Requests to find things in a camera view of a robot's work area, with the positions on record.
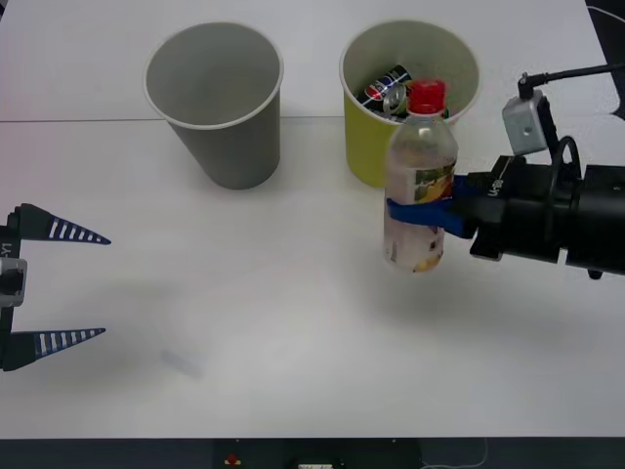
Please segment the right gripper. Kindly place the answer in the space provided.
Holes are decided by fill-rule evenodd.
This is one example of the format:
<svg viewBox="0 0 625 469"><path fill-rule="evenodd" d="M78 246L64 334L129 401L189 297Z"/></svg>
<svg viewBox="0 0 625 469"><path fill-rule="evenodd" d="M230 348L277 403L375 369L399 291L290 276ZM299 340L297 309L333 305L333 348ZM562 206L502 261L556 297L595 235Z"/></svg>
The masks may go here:
<svg viewBox="0 0 625 469"><path fill-rule="evenodd" d="M501 156L488 172L456 174L452 198L400 204L386 198L391 219L445 230L471 239L470 254L488 261L505 255L555 264L561 246L556 234L556 187L562 160L529 163Z"/></svg>

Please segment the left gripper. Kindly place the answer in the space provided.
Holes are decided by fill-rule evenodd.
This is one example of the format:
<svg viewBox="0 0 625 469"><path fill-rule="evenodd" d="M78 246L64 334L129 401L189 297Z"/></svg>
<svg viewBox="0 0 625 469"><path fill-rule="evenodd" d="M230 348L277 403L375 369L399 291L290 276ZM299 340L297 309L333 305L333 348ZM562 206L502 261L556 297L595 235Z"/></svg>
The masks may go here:
<svg viewBox="0 0 625 469"><path fill-rule="evenodd" d="M11 332L14 308L22 302L21 239L111 244L105 236L53 215L33 204L20 206L1 227L1 370L14 371L106 332L105 328Z"/></svg>

